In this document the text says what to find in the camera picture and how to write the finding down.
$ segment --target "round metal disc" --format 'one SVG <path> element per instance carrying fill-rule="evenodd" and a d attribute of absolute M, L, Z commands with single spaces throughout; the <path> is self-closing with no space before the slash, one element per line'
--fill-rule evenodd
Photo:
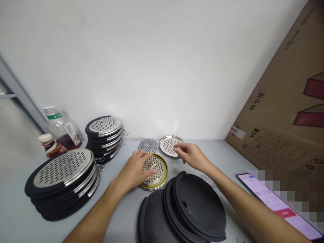
<path fill-rule="evenodd" d="M 70 150 L 46 164 L 35 176 L 34 186 L 49 187 L 77 181 L 92 165 L 93 153 L 85 148 Z"/>
<path fill-rule="evenodd" d="M 184 140 L 177 136 L 165 136 L 160 140 L 160 148 L 163 153 L 165 153 L 167 156 L 175 159 L 179 159 L 180 157 L 176 152 L 173 150 L 173 146 L 176 145 L 177 143 L 182 143 Z"/>
<path fill-rule="evenodd" d="M 122 125 L 119 118 L 110 116 L 95 120 L 90 124 L 89 130 L 98 132 L 98 137 L 104 137 L 118 131 Z"/>
<path fill-rule="evenodd" d="M 148 153 L 155 153 L 158 148 L 158 142 L 150 138 L 142 140 L 138 145 L 138 150 L 146 151 Z"/>
<path fill-rule="evenodd" d="M 144 164 L 143 170 L 156 169 L 158 172 L 146 178 L 140 185 L 142 188 L 153 191 L 160 188 L 168 178 L 169 169 L 166 161 L 162 156 L 151 153 L 153 156 L 148 158 Z"/>

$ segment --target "person's right hand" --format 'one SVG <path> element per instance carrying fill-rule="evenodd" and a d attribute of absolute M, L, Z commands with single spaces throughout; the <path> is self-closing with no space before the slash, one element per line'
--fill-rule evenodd
<path fill-rule="evenodd" d="M 206 173 L 208 166 L 212 164 L 196 144 L 178 143 L 174 145 L 173 150 L 182 158 L 184 164 L 188 163 L 203 173 Z"/>

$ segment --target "plastic bottle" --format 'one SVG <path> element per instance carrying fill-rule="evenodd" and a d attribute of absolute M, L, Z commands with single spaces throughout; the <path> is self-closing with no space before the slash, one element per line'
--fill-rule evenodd
<path fill-rule="evenodd" d="M 56 140 L 67 150 L 77 149 L 81 146 L 81 139 L 71 122 L 66 122 L 55 106 L 43 108 L 48 118 L 48 129 Z"/>
<path fill-rule="evenodd" d="M 38 137 L 39 141 L 41 141 L 42 145 L 45 147 L 46 156 L 48 158 L 51 158 L 55 155 L 58 155 L 60 153 L 63 153 L 67 151 L 65 147 L 60 145 L 52 136 L 50 133 L 46 133 L 43 135 L 40 135 Z"/>

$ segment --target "smartphone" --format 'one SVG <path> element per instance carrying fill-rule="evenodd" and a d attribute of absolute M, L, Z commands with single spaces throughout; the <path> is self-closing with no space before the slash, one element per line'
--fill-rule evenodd
<path fill-rule="evenodd" d="M 273 191 L 259 182 L 249 173 L 236 175 L 238 180 L 249 190 L 249 192 L 263 202 L 272 211 L 294 226 L 304 236 L 314 243 L 324 242 L 324 236 L 308 223 L 303 217 L 296 213 Z"/>

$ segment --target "black round tray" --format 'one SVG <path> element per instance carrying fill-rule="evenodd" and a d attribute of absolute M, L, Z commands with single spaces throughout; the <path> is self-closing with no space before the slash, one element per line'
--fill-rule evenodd
<path fill-rule="evenodd" d="M 208 183 L 183 171 L 173 183 L 173 194 L 182 218 L 192 231 L 207 241 L 219 242 L 226 238 L 225 210 Z"/>
<path fill-rule="evenodd" d="M 154 191 L 144 198 L 138 217 L 141 243 L 180 242 L 167 223 L 164 190 Z"/>
<path fill-rule="evenodd" d="M 173 183 L 175 178 L 172 178 L 164 190 L 164 206 L 166 214 L 169 218 L 170 226 L 175 230 L 177 236 L 186 243 L 206 243 L 208 241 L 197 236 L 182 219 L 182 215 L 178 211 L 176 201 L 173 195 Z"/>

